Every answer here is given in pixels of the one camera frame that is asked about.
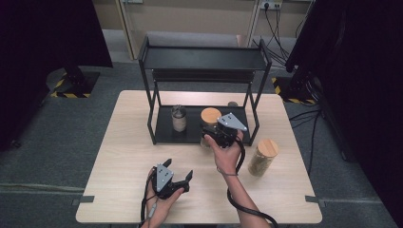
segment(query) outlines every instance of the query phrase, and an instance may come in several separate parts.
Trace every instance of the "forearm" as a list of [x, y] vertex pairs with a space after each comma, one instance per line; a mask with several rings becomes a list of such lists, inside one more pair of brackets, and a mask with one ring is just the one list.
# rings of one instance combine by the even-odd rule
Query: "forearm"
[[[225, 182], [231, 192], [232, 199], [239, 205], [258, 211], [259, 208], [249, 197], [237, 176], [224, 176]], [[242, 227], [271, 227], [265, 218], [251, 215], [237, 210]]]

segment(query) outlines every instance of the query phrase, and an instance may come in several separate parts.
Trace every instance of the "table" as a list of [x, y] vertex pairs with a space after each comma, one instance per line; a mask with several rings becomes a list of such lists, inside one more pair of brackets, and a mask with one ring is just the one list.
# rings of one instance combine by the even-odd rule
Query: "table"
[[[161, 94], [164, 103], [173, 105], [193, 105], [195, 101], [198, 105], [224, 105], [244, 99], [240, 93], [161, 91]], [[260, 211], [278, 223], [319, 223], [322, 215], [318, 204], [305, 200], [305, 196], [313, 197], [315, 193], [282, 99], [275, 94], [262, 94], [260, 99], [260, 129], [255, 142], [245, 146], [240, 180]], [[169, 169], [175, 173], [173, 181], [182, 181], [190, 170], [193, 179], [190, 191], [174, 204], [166, 223], [238, 223], [236, 209], [226, 198], [225, 182], [216, 170], [213, 152], [197, 144], [154, 145], [147, 133], [148, 109], [144, 91], [127, 90], [120, 94], [84, 192], [84, 196], [94, 196], [94, 201], [80, 204], [77, 220], [139, 222], [149, 170], [172, 159]], [[247, 163], [259, 140], [266, 138], [278, 144], [279, 153], [263, 177], [256, 178], [249, 174]]]

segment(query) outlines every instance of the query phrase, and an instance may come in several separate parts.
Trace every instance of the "black stand base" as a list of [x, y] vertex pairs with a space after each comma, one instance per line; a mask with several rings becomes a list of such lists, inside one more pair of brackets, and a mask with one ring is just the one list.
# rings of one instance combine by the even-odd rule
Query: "black stand base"
[[303, 104], [315, 103], [311, 93], [305, 87], [297, 91], [289, 89], [291, 78], [279, 77], [273, 78], [272, 81], [276, 94], [278, 94], [284, 102]]
[[53, 89], [51, 97], [63, 98], [87, 98], [92, 92], [92, 88], [98, 81], [99, 72], [83, 72], [84, 82], [77, 85], [71, 82], [68, 75], [65, 74]]

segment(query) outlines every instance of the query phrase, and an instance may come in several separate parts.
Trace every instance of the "cabinet door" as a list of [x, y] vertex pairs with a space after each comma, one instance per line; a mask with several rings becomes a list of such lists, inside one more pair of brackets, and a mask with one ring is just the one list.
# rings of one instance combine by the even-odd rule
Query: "cabinet door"
[[149, 31], [233, 35], [247, 47], [259, 0], [117, 0], [135, 58]]

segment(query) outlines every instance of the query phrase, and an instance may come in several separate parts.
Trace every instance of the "wall socket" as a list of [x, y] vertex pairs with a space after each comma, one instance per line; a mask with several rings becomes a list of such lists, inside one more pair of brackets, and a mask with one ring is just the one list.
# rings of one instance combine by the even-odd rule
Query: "wall socket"
[[265, 9], [264, 5], [269, 4], [269, 8], [267, 10], [280, 10], [282, 5], [282, 0], [263, 0], [261, 1], [260, 8]]

